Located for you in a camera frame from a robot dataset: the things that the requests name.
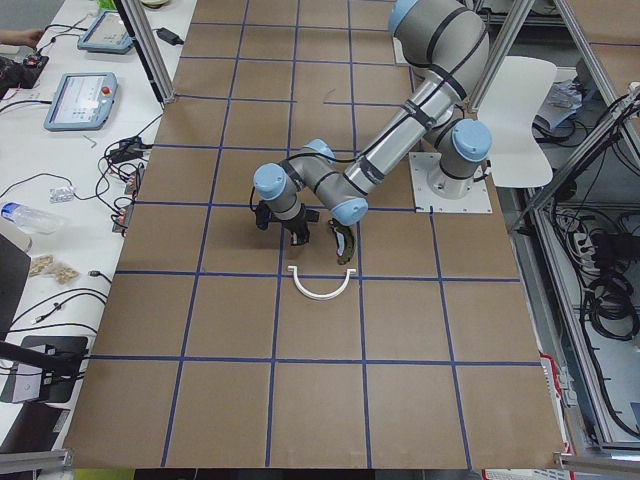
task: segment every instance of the grid of blue tape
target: grid of blue tape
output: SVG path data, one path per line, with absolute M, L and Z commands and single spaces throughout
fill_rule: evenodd
M 368 0 L 368 1 L 383 1 L 383 2 L 389 2 L 391 0 Z M 462 436 L 462 441 L 463 441 L 463 446 L 464 446 L 464 452 L 465 452 L 465 458 L 466 458 L 466 463 L 467 463 L 467 467 L 468 468 L 472 468 L 472 459 L 471 459 L 471 454 L 470 454 L 470 449 L 469 449 L 469 441 L 468 441 L 468 437 L 467 437 L 467 432 L 466 432 L 466 426 L 465 426 L 465 421 L 464 421 L 464 412 L 462 409 L 462 401 L 461 401 L 461 396 L 460 396 L 460 386 L 459 386 L 459 382 L 458 382 L 458 376 L 457 376 L 457 368 L 460 366 L 465 366 L 465 367 L 473 367 L 473 366 L 495 366 L 495 367 L 539 367 L 540 363 L 539 362 L 507 362 L 507 361 L 503 361 L 503 362 L 491 362 L 491 361 L 478 361 L 478 362 L 474 362 L 474 361 L 459 361 L 455 359 L 455 353 L 454 353 L 454 348 L 453 348 L 453 342 L 452 342 L 452 337 L 451 337 L 451 329 L 450 329 L 450 325 L 449 325 L 449 319 L 448 319 L 448 315 L 447 315 L 447 302 L 446 302 L 446 295 L 445 295 L 445 285 L 447 282 L 519 282 L 520 280 L 518 278 L 458 278 L 458 277 L 444 277 L 442 275 L 442 270 L 440 267 L 440 257 L 439 257 L 439 249 L 438 249 L 438 240 L 437 240 L 437 234 L 436 234 L 436 228 L 435 228 L 435 223 L 433 220 L 433 212 L 429 215 L 429 222 L 431 224 L 431 229 L 432 229 L 432 234 L 433 234 L 433 245 L 434 245 L 434 252 L 435 252 L 435 258 L 436 258 L 436 271 L 437 271 L 437 276 L 436 277 L 383 277 L 383 276 L 367 276 L 367 275 L 356 275 L 356 279 L 359 283 L 359 307 L 360 307 L 360 338 L 361 338 L 361 349 L 362 349 L 362 359 L 361 360 L 352 360 L 352 359 L 301 359 L 301 358 L 278 358 L 276 356 L 276 347 L 277 347 L 277 341 L 278 341 L 278 320 L 279 320 L 279 310 L 280 310 L 280 291 L 281 291 L 281 285 L 282 285 L 282 280 L 283 278 L 288 278 L 290 277 L 290 275 L 286 275 L 286 274 L 282 274 L 282 264 L 283 264 L 283 258 L 284 258 L 284 242 L 285 242 L 285 232 L 284 230 L 281 228 L 280 230 L 280 245 L 279 245 L 279 259 L 278 259 L 278 273 L 275 274 L 251 274 L 251 273 L 216 273 L 216 272 L 201 272 L 201 266 L 202 266 L 202 261 L 203 261 L 203 256 L 204 256 L 204 251 L 205 251 L 205 242 L 206 242 L 206 238 L 208 235 L 208 228 L 209 228 L 209 219 L 211 217 L 211 211 L 214 207 L 226 207 L 226 208 L 246 208 L 246 205 L 238 205 L 238 204 L 227 204 L 227 203 L 214 203 L 213 202 L 213 196 L 214 196 L 214 191 L 215 191 L 215 186 L 216 186 L 216 181 L 217 181 L 217 176 L 218 176 L 218 168 L 220 165 L 220 157 L 222 155 L 222 152 L 225 150 L 256 150 L 256 151 L 281 151 L 283 152 L 283 154 L 289 154 L 291 152 L 291 118 L 292 118 L 292 111 L 293 111 L 293 105 L 294 105 L 294 100 L 293 100 L 293 92 L 294 92 L 294 87 L 295 87 L 295 68 L 293 69 L 293 74 L 292 74 L 292 85 L 291 85 L 291 97 L 289 100 L 269 100 L 270 102 L 284 102 L 284 103 L 289 103 L 290 108 L 289 108 L 289 130 L 288 130 L 288 139 L 287 139 L 287 148 L 286 149 L 279 149 L 279 148 L 251 148 L 251 147 L 224 147 L 224 137 L 225 137 L 225 132 L 226 132 L 226 128 L 227 128 L 227 120 L 228 120 L 228 116 L 229 116 L 229 109 L 231 106 L 231 102 L 232 101 L 261 101 L 260 99 L 235 99 L 232 97 L 232 92 L 233 92 L 233 87 L 234 87 L 234 83 L 235 83 L 235 78 L 236 78 L 236 74 L 237 74 L 237 68 L 238 68 L 238 63 L 240 60 L 252 60 L 251 58 L 244 58 L 244 57 L 240 57 L 240 48 L 242 46 L 242 39 L 243 39 L 243 35 L 244 35 L 244 29 L 245 26 L 247 25 L 246 23 L 246 18 L 247 18 L 247 13 L 248 13 L 248 9 L 249 9 L 249 5 L 251 3 L 251 0 L 247 0 L 247 3 L 245 5 L 245 11 L 244 11 L 244 21 L 242 24 L 237 24 L 241 27 L 241 31 L 240 31 L 240 41 L 239 41 L 239 45 L 238 45 L 238 51 L 237 51 L 237 55 L 235 57 L 235 66 L 234 66 L 234 70 L 233 70 L 233 75 L 232 75 L 232 81 L 231 81 L 231 85 L 229 88 L 229 96 L 228 97 L 200 97 L 200 96 L 193 96 L 193 95 L 183 95 L 185 97 L 191 97 L 191 98 L 202 98 L 202 99 L 219 99 L 219 100 L 226 100 L 227 101 L 227 107 L 226 107 L 226 111 L 225 111 L 225 118 L 224 118 L 224 122 L 223 122 L 223 128 L 222 128 L 222 134 L 221 134 L 221 138 L 220 138 L 220 146 L 208 146 L 208 145 L 172 145 L 172 144 L 156 144 L 157 146 L 161 146 L 163 148 L 203 148 L 203 149 L 211 149 L 211 150 L 217 150 L 217 162 L 216 162 L 216 169 L 214 171 L 214 178 L 213 178 L 213 183 L 212 183 L 212 187 L 211 187 L 211 191 L 209 194 L 209 201 L 204 203 L 204 202 L 163 202 L 163 201 L 140 201 L 138 203 L 140 204 L 151 204 L 151 205 L 181 205 L 181 206 L 205 206 L 207 207 L 207 215 L 205 218 L 205 227 L 204 227 L 204 231 L 203 231 L 203 237 L 202 237 L 202 242 L 200 245 L 200 251 L 199 251 L 199 255 L 198 255 L 198 262 L 197 262 L 197 267 L 195 271 L 158 271 L 158 270 L 118 270 L 117 273 L 119 274 L 127 274 L 127 275 L 143 275 L 143 274 L 155 274 L 155 275 L 185 275 L 185 276 L 193 276 L 194 277 L 194 281 L 193 281 L 193 289 L 191 292 L 191 298 L 190 298 L 190 302 L 189 302 L 189 309 L 188 309 L 188 316 L 187 316 L 187 321 L 186 321 L 186 325 L 185 325 L 185 329 L 184 329 L 184 334 L 183 334 L 183 341 L 182 341 L 182 346 L 181 346 L 181 351 L 180 351 L 180 355 L 178 356 L 172 356 L 172 355 L 158 355 L 158 356 L 136 356 L 136 355 L 92 355 L 93 359 L 97 359 L 97 360 L 136 360 L 136 361 L 173 361 L 173 362 L 178 362 L 179 366 L 178 366 L 178 371 L 177 371 L 177 375 L 176 375 L 176 381 L 175 381 L 175 386 L 174 386 L 174 392 L 173 392 L 173 399 L 172 399 L 172 404 L 171 404 L 171 409 L 170 409 L 170 414 L 169 414 L 169 418 L 168 418 L 168 422 L 167 422 L 167 430 L 166 430 L 166 438 L 165 438 L 165 444 L 164 444 L 164 451 L 163 451 L 163 456 L 162 456 L 162 462 L 161 462 L 161 466 L 166 466 L 167 463 L 167 457 L 169 454 L 169 448 L 170 448 L 170 444 L 171 444 L 171 435 L 172 435 L 172 430 L 173 430 L 173 422 L 174 422 L 174 417 L 175 417 L 175 413 L 176 413 L 176 407 L 177 407 L 177 403 L 178 403 L 178 394 L 179 394 L 179 390 L 180 390 L 180 382 L 181 382 L 181 378 L 182 378 L 182 370 L 183 370 L 183 366 L 186 362 L 230 362 L 230 363 L 268 363 L 270 365 L 270 376 L 269 376 L 269 393 L 268 393 L 268 413 L 267 413 L 267 441 L 266 441 L 266 451 L 265 451 L 265 467 L 269 467 L 270 466 L 270 462 L 271 462 L 271 434 L 272 434 L 272 424 L 273 424 L 273 409 L 274 409 L 274 389 L 275 389 L 275 375 L 276 375 L 276 365 L 277 364 L 291 364 L 291 363 L 298 363 L 298 364 L 338 364 L 338 365 L 349 365 L 349 364 L 355 364 L 355 365 L 361 365 L 362 366 L 362 385 L 363 385 L 363 398 L 364 398 L 364 404 L 363 404 L 363 410 L 364 410 L 364 419 L 365 419 L 365 446 L 366 446 L 366 462 L 367 462 L 367 468 L 374 468 L 375 465 L 373 465 L 373 461 L 372 461 L 372 452 L 371 452 L 371 432 L 370 432 L 370 424 L 369 424 L 369 402 L 368 402 L 368 387 L 367 387 L 367 366 L 368 365 L 437 365 L 437 366 L 449 366 L 451 368 L 451 372 L 453 375 L 453 382 L 454 382 L 454 390 L 455 390 L 455 395 L 456 395 L 456 405 L 457 405 L 457 409 L 458 409 L 458 415 L 459 415 L 459 419 L 460 419 L 460 431 L 461 431 L 461 436 Z M 297 14 L 296 14 L 296 25 L 295 25 L 295 36 L 294 36 L 294 54 L 293 54 L 293 59 L 292 60 L 284 60 L 284 61 L 291 61 L 294 63 L 296 62 L 300 62 L 302 63 L 303 61 L 301 60 L 297 60 L 296 59 L 296 50 L 297 50 L 297 38 L 298 38 L 298 30 L 300 28 L 314 28 L 314 27 L 308 27 L 308 26 L 304 26 L 304 27 L 300 27 L 299 25 L 299 12 L 300 12 L 300 0 L 297 1 Z M 349 25 L 351 25 L 351 3 L 348 2 L 347 3 L 347 11 L 348 11 L 348 15 L 349 15 Z M 276 27 L 277 25 L 254 25 L 251 24 L 252 26 L 265 26 L 265 27 Z M 354 82 L 353 82 L 353 66 L 355 64 L 369 64 L 369 63 L 365 63 L 365 62 L 354 62 L 353 61 L 353 45 L 352 45 L 352 35 L 351 32 L 352 30 L 372 30 L 372 29 L 351 29 L 351 28 L 335 28 L 336 30 L 347 30 L 348 34 L 349 34 L 349 61 L 348 62 L 310 62 L 310 61 L 304 61 L 307 63 L 342 63 L 342 64 L 349 64 L 350 65 L 350 71 L 351 71 L 351 98 L 352 100 L 355 98 L 354 95 Z M 225 58 L 225 59 L 229 59 L 229 57 L 183 57 L 183 58 L 206 58 L 206 59 L 216 59 L 216 58 Z M 354 154 L 356 152 L 356 142 L 357 142 L 357 125 L 356 125 L 356 121 L 355 121 L 355 107 L 358 105 L 357 103 L 355 103 L 354 101 L 352 101 L 351 103 L 335 103 L 337 105 L 350 105 L 351 106 L 351 110 L 352 110 L 352 127 L 353 127 L 353 151 L 341 151 L 341 150 L 336 150 L 336 153 L 348 153 L 348 154 Z M 389 104 L 375 104 L 376 106 L 390 106 Z M 317 205 L 317 208 L 323 208 L 322 205 Z M 370 210 L 372 211 L 413 211 L 413 209 L 406 209 L 406 208 L 375 208 L 372 207 Z M 361 237 L 361 231 L 360 231 L 360 226 L 357 226 L 357 230 L 356 230 L 356 235 L 357 235 L 357 241 L 358 244 L 360 246 L 362 246 L 362 237 Z M 358 263 L 358 272 L 362 272 L 362 248 L 358 249 L 358 253 L 357 253 L 357 263 Z M 251 357 L 247 357 L 247 358 L 239 358 L 239 357 L 198 357 L 198 356 L 188 356 L 186 355 L 186 348 L 187 348 L 187 340 L 188 340 L 188 335 L 189 335 L 189 330 L 190 330 L 190 325 L 191 325 L 191 319 L 192 319 L 192 314 L 193 314 L 193 309 L 194 309 L 194 304 L 195 304 L 195 297 L 196 297 L 196 293 L 198 290 L 198 283 L 199 283 L 199 279 L 202 276 L 230 276 L 230 277 L 246 277 L 246 278 L 250 278 L 250 277 L 267 277 L 267 278 L 276 278 L 277 279 L 277 287 L 276 287 L 276 305 L 275 305 L 275 312 L 274 312 L 274 319 L 273 319 L 273 324 L 274 324 L 274 328 L 273 328 L 273 338 L 272 338 L 272 347 L 271 347 L 271 356 L 267 357 L 267 358 L 260 358 L 260 357 L 255 357 L 255 358 L 251 358 Z M 337 276 L 333 276 L 333 275 L 301 275 L 302 278 L 340 278 Z M 379 359 L 370 359 L 367 358 L 367 354 L 366 354 L 366 337 L 365 337 L 365 302 L 364 302 L 364 294 L 363 291 L 364 289 L 363 287 L 363 283 L 365 281 L 377 281 L 377 280 L 396 280 L 396 281 L 425 281 L 425 282 L 437 282 L 440 288 L 440 297 L 441 297 L 441 302 L 442 302 L 442 310 L 444 313 L 444 321 L 445 321 L 445 327 L 446 327 L 446 335 L 447 335 L 447 342 L 448 342 L 448 349 L 449 349 L 449 355 L 450 355 L 450 360 L 434 360 L 434 361 L 430 361 L 430 360 L 424 360 L 424 361 L 418 361 L 418 360 L 379 360 Z

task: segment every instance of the metal base plate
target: metal base plate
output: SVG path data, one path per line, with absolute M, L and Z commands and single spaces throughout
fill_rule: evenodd
M 491 201 L 484 180 L 472 185 L 469 193 L 458 200 L 442 198 L 427 185 L 427 174 L 440 161 L 439 153 L 411 152 L 411 183 L 416 212 L 429 213 L 431 209 L 438 213 L 493 213 Z M 482 171 L 478 168 L 476 176 Z

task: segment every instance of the white table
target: white table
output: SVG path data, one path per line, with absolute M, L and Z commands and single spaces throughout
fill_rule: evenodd
M 197 0 L 172 0 L 159 10 L 145 10 L 152 28 L 166 27 L 186 38 L 189 22 Z M 66 0 L 52 23 L 72 25 L 86 14 L 97 13 L 95 3 L 87 0 Z M 88 17 L 80 26 L 87 27 L 95 17 Z M 40 45 L 61 29 L 47 31 Z M 160 52 L 171 77 L 175 74 L 182 47 L 171 46 L 158 40 Z M 20 90 L 11 99 L 0 101 L 0 108 L 18 100 L 51 100 L 61 76 L 70 72 L 113 72 L 118 79 L 118 92 L 110 118 L 102 129 L 85 132 L 49 132 L 43 128 L 48 105 L 33 104 L 13 107 L 0 114 L 0 191 L 10 184 L 32 175 L 48 172 L 71 179 L 76 193 L 81 197 L 91 196 L 100 173 L 98 159 L 109 144 L 138 133 L 148 122 L 162 113 L 147 81 L 142 64 L 135 49 L 126 55 L 97 54 L 76 48 L 73 37 L 59 37 L 46 47 L 43 54 L 50 57 L 39 84 L 32 90 Z M 153 143 L 159 121 L 142 135 L 145 143 Z M 124 184 L 111 181 L 111 189 L 104 195 L 111 202 L 123 194 Z M 32 257 L 52 254 L 56 261 L 64 262 L 80 272 L 80 276 L 70 284 L 59 285 L 51 277 L 33 277 L 27 282 L 18 314 L 40 300 L 68 288 L 88 287 L 109 291 L 109 284 L 100 277 L 89 277 L 90 270 L 100 270 L 112 277 L 122 248 L 123 238 L 111 232 L 111 211 L 97 199 L 89 201 L 73 200 L 68 203 L 51 204 L 49 189 L 66 183 L 50 177 L 40 177 L 20 185 L 5 195 L 0 202 L 13 201 L 30 207 L 59 214 L 67 218 L 62 230 L 52 235 L 32 235 Z M 31 327 L 31 320 L 48 312 L 52 302 L 34 310 L 20 320 L 15 328 Z M 103 306 L 95 298 L 85 296 L 74 299 L 62 310 L 52 315 L 40 325 L 76 322 L 98 328 Z M 34 332 L 10 333 L 7 341 L 20 344 L 27 335 L 92 335 L 80 327 L 60 327 Z M 89 347 L 93 338 L 89 338 Z M 0 388 L 7 377 L 0 378 Z M 77 401 L 80 384 L 68 403 L 54 405 L 73 410 Z M 4 438 L 13 424 L 20 405 L 0 404 L 0 438 Z M 62 434 L 54 448 L 59 448 L 70 423 L 67 419 Z

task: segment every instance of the water bottle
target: water bottle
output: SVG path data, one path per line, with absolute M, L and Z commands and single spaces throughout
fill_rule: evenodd
M 19 203 L 9 202 L 2 205 L 2 218 L 16 224 L 27 233 L 42 233 L 49 235 L 62 227 L 64 218 L 52 213 L 36 210 Z

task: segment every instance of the screen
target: screen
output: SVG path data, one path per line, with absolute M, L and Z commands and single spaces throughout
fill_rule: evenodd
M 58 97 L 53 123 L 88 123 L 100 106 L 100 89 L 104 77 L 87 75 L 67 77 Z
M 0 340 L 7 337 L 6 332 L 11 328 L 30 265 L 29 255 L 0 235 Z
M 98 45 L 115 46 L 120 45 L 126 36 L 127 29 L 124 27 L 120 15 L 112 12 L 104 15 L 102 21 L 91 32 L 86 41 Z

